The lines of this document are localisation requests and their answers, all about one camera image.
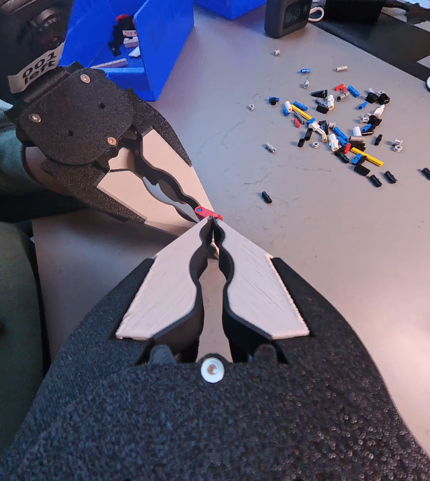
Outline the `black cube device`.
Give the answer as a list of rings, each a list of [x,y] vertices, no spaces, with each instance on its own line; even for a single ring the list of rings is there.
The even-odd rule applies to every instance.
[[[265,33],[281,38],[306,26],[312,1],[267,1]]]

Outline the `blue plastic bin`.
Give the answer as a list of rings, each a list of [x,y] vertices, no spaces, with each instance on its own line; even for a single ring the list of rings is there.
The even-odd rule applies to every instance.
[[[193,1],[193,4],[221,15],[228,20],[235,20],[265,5],[266,2],[267,1]]]
[[[108,79],[156,101],[194,26],[192,1],[74,1],[60,65],[88,68],[115,61],[108,47],[119,15],[133,15],[140,57],[121,47],[126,67],[108,68]]]

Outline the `red toy connector assembly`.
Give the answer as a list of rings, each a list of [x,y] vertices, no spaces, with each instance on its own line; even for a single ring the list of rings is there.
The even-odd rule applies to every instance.
[[[218,213],[215,213],[213,212],[212,210],[208,209],[208,208],[205,208],[205,207],[202,207],[202,206],[197,206],[194,208],[194,214],[196,215],[197,219],[199,221],[202,221],[206,218],[213,218],[213,219],[219,219],[221,221],[224,220],[224,218],[218,214]]]

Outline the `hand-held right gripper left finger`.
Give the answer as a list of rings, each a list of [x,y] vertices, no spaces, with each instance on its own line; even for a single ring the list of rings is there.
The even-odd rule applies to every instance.
[[[204,307],[200,276],[206,269],[213,218],[207,217],[154,257],[124,314],[118,339],[165,344],[177,354],[200,338]]]

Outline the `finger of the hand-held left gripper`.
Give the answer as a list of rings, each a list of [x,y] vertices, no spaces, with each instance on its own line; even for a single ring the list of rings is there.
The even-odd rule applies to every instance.
[[[196,224],[173,205],[156,198],[142,178],[132,171],[110,171],[98,182],[97,188],[138,214],[149,227],[180,236]]]
[[[135,141],[136,213],[195,213],[211,203],[193,166],[156,129]]]

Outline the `black power adapter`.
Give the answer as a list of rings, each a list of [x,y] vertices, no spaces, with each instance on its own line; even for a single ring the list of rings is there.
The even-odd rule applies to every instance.
[[[324,18],[339,22],[373,23],[385,1],[326,1]]]

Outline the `pile of small toy pieces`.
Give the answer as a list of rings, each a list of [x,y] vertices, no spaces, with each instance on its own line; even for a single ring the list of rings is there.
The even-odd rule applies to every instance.
[[[253,113],[248,115],[250,140],[243,144],[244,179],[266,183],[296,178],[301,182],[308,173],[340,171],[367,180],[376,175],[387,183],[383,176],[389,171],[387,166],[380,154],[371,154],[367,148],[383,140],[382,134],[375,136],[374,131],[389,97],[369,89],[368,99],[375,101],[371,105],[346,82],[328,89],[332,79],[318,81],[311,68],[298,71],[298,64],[288,54],[287,48],[274,50],[273,62],[264,70],[267,88],[247,106]],[[363,112],[360,123],[346,129],[348,123],[341,117],[344,111],[357,110],[350,112],[354,116],[372,106],[375,113]],[[266,150],[266,142],[276,148],[275,153]]]

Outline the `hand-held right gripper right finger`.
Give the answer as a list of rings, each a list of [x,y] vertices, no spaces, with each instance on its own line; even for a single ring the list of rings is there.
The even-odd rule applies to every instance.
[[[254,355],[262,344],[309,336],[273,256],[218,218],[213,234],[226,280],[222,323],[231,355]]]

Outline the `long pale toy brick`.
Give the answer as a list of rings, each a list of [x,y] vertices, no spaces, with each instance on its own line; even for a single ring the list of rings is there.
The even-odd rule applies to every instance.
[[[92,65],[90,68],[91,69],[117,69],[117,68],[127,67],[128,65],[129,64],[126,58],[120,58],[111,62]]]

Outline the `black red toy piece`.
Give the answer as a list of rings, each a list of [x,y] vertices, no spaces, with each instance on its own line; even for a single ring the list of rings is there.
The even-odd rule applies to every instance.
[[[108,43],[110,51],[115,57],[121,55],[120,47],[125,38],[136,36],[134,14],[121,14],[116,17],[116,24],[112,28],[113,40]]]

